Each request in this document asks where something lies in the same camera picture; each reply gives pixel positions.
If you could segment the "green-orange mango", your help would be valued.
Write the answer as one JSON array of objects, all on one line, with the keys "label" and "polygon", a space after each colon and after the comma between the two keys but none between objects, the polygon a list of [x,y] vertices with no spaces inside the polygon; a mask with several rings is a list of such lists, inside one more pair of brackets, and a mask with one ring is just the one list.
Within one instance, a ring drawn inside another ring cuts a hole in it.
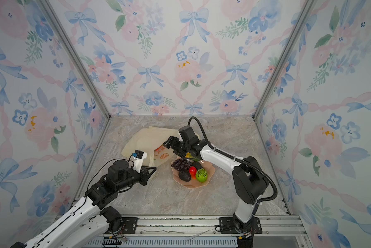
[{"label": "green-orange mango", "polygon": [[191,153],[186,153],[185,156],[186,159],[191,161],[200,161],[201,159],[199,157],[193,156]]}]

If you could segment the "red apple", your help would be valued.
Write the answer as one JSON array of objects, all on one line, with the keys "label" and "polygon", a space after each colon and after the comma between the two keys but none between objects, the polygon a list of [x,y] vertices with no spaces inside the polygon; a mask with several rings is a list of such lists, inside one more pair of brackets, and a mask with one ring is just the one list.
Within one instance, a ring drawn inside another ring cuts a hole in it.
[{"label": "red apple", "polygon": [[188,172],[189,172],[191,178],[193,178],[193,179],[196,178],[197,169],[194,166],[190,166]]}]

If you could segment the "green custard apple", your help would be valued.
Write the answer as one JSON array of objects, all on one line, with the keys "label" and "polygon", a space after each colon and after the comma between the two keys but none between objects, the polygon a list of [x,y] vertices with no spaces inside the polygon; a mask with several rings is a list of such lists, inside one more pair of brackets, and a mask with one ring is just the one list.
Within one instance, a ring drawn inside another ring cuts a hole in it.
[{"label": "green custard apple", "polygon": [[206,169],[201,168],[196,171],[195,178],[198,182],[203,183],[208,179],[208,172]]}]

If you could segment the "yellow plastic bag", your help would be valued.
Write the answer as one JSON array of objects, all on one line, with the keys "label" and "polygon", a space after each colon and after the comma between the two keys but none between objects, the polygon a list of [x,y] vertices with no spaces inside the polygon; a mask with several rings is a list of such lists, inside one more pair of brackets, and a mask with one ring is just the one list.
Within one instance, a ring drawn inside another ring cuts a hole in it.
[{"label": "yellow plastic bag", "polygon": [[142,165],[158,167],[166,162],[174,161],[177,157],[172,149],[163,146],[163,143],[171,136],[180,138],[179,131],[153,126],[143,128],[132,136],[121,154],[128,158],[136,150],[140,150],[147,154]]}]

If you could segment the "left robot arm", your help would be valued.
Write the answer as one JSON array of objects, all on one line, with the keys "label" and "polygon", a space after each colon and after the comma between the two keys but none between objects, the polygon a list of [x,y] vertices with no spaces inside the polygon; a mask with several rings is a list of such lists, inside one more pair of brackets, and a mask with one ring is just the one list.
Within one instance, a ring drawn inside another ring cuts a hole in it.
[{"label": "left robot arm", "polygon": [[155,173],[154,166],[137,168],[130,160],[113,159],[107,174],[88,186],[85,195],[46,230],[14,248],[78,248],[91,239],[109,232],[116,234],[126,226],[122,215],[109,203],[135,184],[146,186]]}]

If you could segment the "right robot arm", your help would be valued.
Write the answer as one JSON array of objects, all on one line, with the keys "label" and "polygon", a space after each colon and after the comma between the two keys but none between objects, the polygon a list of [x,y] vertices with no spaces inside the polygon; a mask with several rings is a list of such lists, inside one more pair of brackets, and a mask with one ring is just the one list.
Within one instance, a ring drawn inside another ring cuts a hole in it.
[{"label": "right robot arm", "polygon": [[191,126],[179,129],[180,137],[170,136],[163,146],[172,149],[174,154],[210,162],[232,175],[235,191],[239,198],[233,215],[234,229],[241,234],[253,230],[259,200],[270,185],[255,158],[237,158],[214,147],[206,139],[199,139]]}]

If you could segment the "dark avocado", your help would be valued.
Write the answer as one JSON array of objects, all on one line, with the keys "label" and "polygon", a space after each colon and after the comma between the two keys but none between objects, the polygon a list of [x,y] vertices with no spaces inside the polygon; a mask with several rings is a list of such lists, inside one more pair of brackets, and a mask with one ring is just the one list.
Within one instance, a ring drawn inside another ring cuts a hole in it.
[{"label": "dark avocado", "polygon": [[180,180],[185,182],[190,182],[190,180],[192,179],[191,174],[189,173],[189,171],[186,170],[179,171],[178,177],[180,178]]},{"label": "dark avocado", "polygon": [[197,170],[200,170],[200,169],[203,168],[202,165],[201,165],[199,162],[197,162],[197,161],[194,161],[194,162],[193,162],[193,166],[194,166]]}]

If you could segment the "purple grape bunch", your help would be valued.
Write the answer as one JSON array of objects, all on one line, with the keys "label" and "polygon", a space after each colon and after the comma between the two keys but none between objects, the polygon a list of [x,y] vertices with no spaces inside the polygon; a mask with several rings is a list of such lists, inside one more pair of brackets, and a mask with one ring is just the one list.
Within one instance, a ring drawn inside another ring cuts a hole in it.
[{"label": "purple grape bunch", "polygon": [[192,162],[187,159],[177,159],[172,164],[171,167],[179,172],[186,171],[188,172],[190,167],[192,166]]}]

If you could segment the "pink scalloped fruit plate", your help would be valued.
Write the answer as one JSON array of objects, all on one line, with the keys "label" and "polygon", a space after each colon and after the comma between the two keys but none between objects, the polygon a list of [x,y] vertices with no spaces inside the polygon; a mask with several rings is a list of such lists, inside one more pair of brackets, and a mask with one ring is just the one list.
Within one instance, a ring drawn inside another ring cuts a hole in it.
[{"label": "pink scalloped fruit plate", "polygon": [[210,162],[176,158],[171,163],[173,179],[188,189],[206,186],[212,179],[215,168]]}]

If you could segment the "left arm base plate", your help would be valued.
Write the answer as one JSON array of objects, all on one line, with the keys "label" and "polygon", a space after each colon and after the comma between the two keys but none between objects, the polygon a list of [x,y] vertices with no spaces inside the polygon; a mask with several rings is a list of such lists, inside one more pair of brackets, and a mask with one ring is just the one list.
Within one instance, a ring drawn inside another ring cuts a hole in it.
[{"label": "left arm base plate", "polygon": [[135,234],[137,229],[138,218],[137,217],[122,217],[120,234]]}]

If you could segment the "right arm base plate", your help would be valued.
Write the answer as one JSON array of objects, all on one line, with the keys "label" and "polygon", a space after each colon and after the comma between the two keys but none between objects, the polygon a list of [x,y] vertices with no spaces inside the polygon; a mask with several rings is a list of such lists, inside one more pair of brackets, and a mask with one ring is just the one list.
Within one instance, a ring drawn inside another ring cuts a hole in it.
[{"label": "right arm base plate", "polygon": [[252,217],[247,223],[243,223],[236,216],[220,217],[215,231],[222,234],[262,234],[260,219]]}]

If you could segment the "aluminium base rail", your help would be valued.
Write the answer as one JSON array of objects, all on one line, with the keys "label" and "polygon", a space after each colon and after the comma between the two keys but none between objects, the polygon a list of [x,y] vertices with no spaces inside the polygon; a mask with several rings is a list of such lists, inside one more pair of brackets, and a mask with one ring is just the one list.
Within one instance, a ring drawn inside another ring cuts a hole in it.
[{"label": "aluminium base rail", "polygon": [[257,216],[262,234],[222,234],[215,231],[220,217],[137,217],[135,234],[106,232],[79,248],[310,248],[298,216]]}]

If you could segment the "right aluminium corner post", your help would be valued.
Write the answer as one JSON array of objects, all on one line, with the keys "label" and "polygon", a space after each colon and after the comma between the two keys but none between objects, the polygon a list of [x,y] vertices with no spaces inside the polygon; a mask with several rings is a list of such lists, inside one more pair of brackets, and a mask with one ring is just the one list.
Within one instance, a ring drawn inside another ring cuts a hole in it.
[{"label": "right aluminium corner post", "polygon": [[305,2],[303,8],[301,9],[298,18],[296,19],[296,24],[294,28],[292,29],[290,36],[287,39],[287,42],[285,43],[282,54],[279,57],[277,66],[275,70],[273,71],[271,79],[269,80],[265,90],[263,91],[262,98],[260,99],[258,103],[255,113],[253,114],[253,120],[255,122],[258,120],[259,116],[262,114],[264,105],[270,96],[271,90],[275,87],[276,80],[279,78],[279,74],[281,73],[282,69],[285,68],[287,60],[289,59],[290,54],[292,53],[293,48],[295,46],[295,42],[297,41],[302,30],[304,29],[307,19],[310,16],[311,9],[313,8],[315,3],[316,1],[314,0],[308,0]]}]

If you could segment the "aluminium corner post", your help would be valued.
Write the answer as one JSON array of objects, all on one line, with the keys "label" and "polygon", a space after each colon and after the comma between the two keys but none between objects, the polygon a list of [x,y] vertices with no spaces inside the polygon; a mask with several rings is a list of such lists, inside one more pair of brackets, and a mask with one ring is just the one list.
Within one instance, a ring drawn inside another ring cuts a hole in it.
[{"label": "aluminium corner post", "polygon": [[315,3],[316,1],[314,0],[308,0],[305,2],[303,8],[301,9],[298,18],[296,19],[296,24],[294,28],[292,29],[290,36],[287,39],[287,42],[285,43],[282,54],[279,57],[277,66],[275,70],[273,71],[271,79],[269,80],[265,90],[263,91],[262,98],[260,99],[258,103],[255,113],[253,114],[253,120],[255,122],[258,120],[259,116],[262,114],[264,105],[270,96],[271,90],[275,87],[276,80],[279,78],[279,74],[281,73],[282,69],[285,68],[287,60],[289,59],[290,54],[292,53],[293,48],[295,46],[295,42],[297,41],[302,30],[304,29],[307,19],[310,16],[311,9],[313,8]]},{"label": "aluminium corner post", "polygon": [[57,33],[58,37],[60,38],[60,41],[63,43],[66,53],[70,57],[70,60],[73,63],[75,69],[78,71],[84,83],[86,84],[87,88],[91,92],[91,95],[94,97],[98,107],[102,110],[104,116],[108,120],[110,120],[111,114],[109,113],[108,108],[106,107],[100,94],[98,93],[98,89],[92,83],[87,73],[87,70],[81,61],[81,58],[79,57],[78,53],[76,52],[75,47],[71,43],[70,37],[68,36],[63,25],[61,24],[52,5],[50,4],[49,1],[46,1],[46,0],[37,1],[37,4],[41,8],[43,14],[48,19],[49,23],[52,25],[53,30]]}]

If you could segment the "left aluminium corner post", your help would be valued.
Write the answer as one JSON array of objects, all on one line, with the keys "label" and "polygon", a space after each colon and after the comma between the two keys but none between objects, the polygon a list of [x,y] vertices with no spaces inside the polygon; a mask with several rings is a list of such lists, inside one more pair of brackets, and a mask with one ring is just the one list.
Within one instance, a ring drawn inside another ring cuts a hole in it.
[{"label": "left aluminium corner post", "polygon": [[41,8],[43,14],[48,19],[49,23],[52,25],[53,30],[57,33],[58,37],[60,38],[60,41],[63,43],[66,53],[70,57],[70,60],[73,63],[75,69],[78,71],[84,83],[86,84],[87,88],[91,92],[91,95],[94,97],[98,107],[102,110],[104,116],[108,120],[110,120],[111,114],[109,113],[108,108],[106,107],[100,94],[98,93],[98,89],[92,83],[87,73],[87,70],[81,61],[81,58],[79,57],[78,53],[76,52],[75,47],[71,43],[70,37],[68,36],[63,25],[61,24],[52,5],[50,4],[49,1],[46,1],[46,0],[37,1],[37,4]]}]

